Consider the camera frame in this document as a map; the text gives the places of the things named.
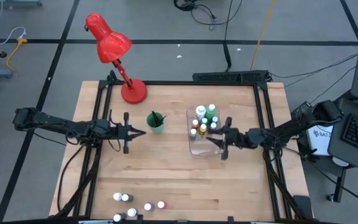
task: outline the wooden table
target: wooden table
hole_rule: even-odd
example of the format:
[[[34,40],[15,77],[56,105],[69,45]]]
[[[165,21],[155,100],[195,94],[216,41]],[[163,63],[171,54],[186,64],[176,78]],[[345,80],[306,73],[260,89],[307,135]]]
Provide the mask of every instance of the wooden table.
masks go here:
[[[98,82],[83,82],[74,121],[89,121],[92,117]],[[189,153],[186,109],[214,103],[220,109],[220,119],[233,118],[232,127],[242,132],[259,127],[251,86],[183,86],[151,85],[144,102],[130,105],[121,97],[121,86],[114,85],[110,108],[115,122],[123,122],[129,112],[129,123],[147,134],[129,143],[129,154],[113,151],[103,144],[98,180],[91,218],[108,219],[128,208],[139,209],[145,220],[227,220],[272,221],[272,203],[262,149],[235,147],[229,159],[220,156],[195,159]],[[268,83],[268,92],[276,126],[290,119],[287,98],[282,83]],[[267,115],[260,92],[265,124]],[[152,134],[145,120],[152,111],[164,115],[162,134]],[[291,141],[290,148],[298,150]],[[78,146],[67,145],[62,168]],[[64,205],[78,186],[85,150],[71,162],[65,173],[62,188]],[[283,169],[287,188],[292,195],[308,196],[306,180],[299,157],[284,151]],[[112,195],[125,192],[134,196],[132,203],[116,202]],[[284,217],[281,194],[277,189],[280,213]],[[87,193],[83,196],[81,213],[85,210]],[[159,200],[166,209],[146,212],[144,204]],[[50,214],[57,213],[57,188]]]

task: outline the lamp base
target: lamp base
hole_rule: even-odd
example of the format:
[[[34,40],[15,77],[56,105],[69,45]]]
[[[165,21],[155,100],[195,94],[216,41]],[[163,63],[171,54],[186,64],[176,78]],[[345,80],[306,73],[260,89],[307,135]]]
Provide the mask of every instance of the lamp base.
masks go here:
[[[133,90],[124,83],[121,88],[121,95],[127,103],[136,104],[142,102],[147,96],[147,88],[142,80],[132,79]]]

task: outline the clear plastic container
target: clear plastic container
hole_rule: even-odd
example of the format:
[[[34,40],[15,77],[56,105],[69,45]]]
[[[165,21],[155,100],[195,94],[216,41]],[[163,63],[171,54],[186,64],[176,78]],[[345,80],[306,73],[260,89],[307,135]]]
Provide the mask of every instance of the clear plastic container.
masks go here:
[[[217,116],[219,118],[219,108],[218,107],[216,107],[215,116]],[[218,135],[218,134],[209,134],[208,133],[209,125],[207,125],[207,132],[204,135],[200,135],[200,133],[199,133],[200,126],[199,126],[197,129],[196,139],[189,138],[191,124],[194,119],[197,119],[196,106],[193,106],[193,107],[187,109],[186,117],[187,117],[187,135],[188,135],[188,139],[189,139],[190,154],[195,158],[220,156],[222,154],[222,150],[220,150],[219,147],[217,145],[213,144],[210,140],[206,139],[206,137],[211,137],[211,138],[215,138],[215,139],[223,139],[223,136]],[[219,128],[221,128],[220,119],[219,119],[218,123],[216,124],[216,129],[219,129]]]

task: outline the lamp shade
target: lamp shade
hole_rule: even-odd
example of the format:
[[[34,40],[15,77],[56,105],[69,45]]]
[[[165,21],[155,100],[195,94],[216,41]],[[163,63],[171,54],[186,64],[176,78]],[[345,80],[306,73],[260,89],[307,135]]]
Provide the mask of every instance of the lamp shade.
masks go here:
[[[124,35],[114,32],[100,14],[90,14],[86,26],[98,43],[98,55],[102,63],[111,63],[122,57],[132,42]]]

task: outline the small bottle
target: small bottle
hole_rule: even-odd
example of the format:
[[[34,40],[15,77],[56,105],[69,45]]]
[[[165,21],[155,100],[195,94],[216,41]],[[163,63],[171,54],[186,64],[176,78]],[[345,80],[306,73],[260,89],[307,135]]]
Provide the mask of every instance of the small bottle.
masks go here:
[[[121,200],[123,202],[131,202],[134,200],[134,196],[130,195],[130,194],[123,194],[121,197]]]
[[[151,212],[152,210],[154,210],[154,205],[152,203],[146,203],[144,205],[144,210]]]
[[[115,214],[115,216],[113,216],[112,219],[114,220],[114,222],[121,222],[126,218],[127,218],[127,214],[125,214],[125,213],[117,213],[117,214]]]
[[[158,207],[159,209],[165,208],[165,202],[159,201],[159,202],[157,203],[157,207]]]
[[[218,123],[218,117],[217,116],[214,116],[213,118],[212,118],[212,122],[214,122],[214,123]]]
[[[128,214],[129,217],[135,217],[135,216],[137,216],[137,209],[136,208],[130,208],[130,209],[128,209],[127,214]]]
[[[216,113],[216,107],[215,105],[209,105],[205,112],[205,117],[210,121]]]
[[[204,135],[205,132],[206,132],[206,124],[202,124],[202,125],[200,126],[199,134],[200,134],[200,135]]]
[[[208,119],[206,119],[206,118],[203,118],[203,119],[201,119],[201,124],[207,124],[208,123]]]
[[[198,128],[198,120],[197,119],[194,119],[192,124],[191,124],[191,128],[195,128],[197,129]]]
[[[202,105],[197,106],[197,108],[196,108],[196,117],[197,117],[197,119],[199,119],[199,120],[203,119],[204,116],[205,116],[205,112],[206,112],[205,106],[202,106]]]
[[[196,137],[197,137],[197,129],[193,128],[193,129],[190,130],[189,138],[191,140],[194,140],[194,139],[196,139]]]
[[[119,202],[122,200],[122,193],[115,193],[112,197]]]
[[[211,130],[215,130],[216,129],[216,123],[212,122],[211,126],[209,127]]]

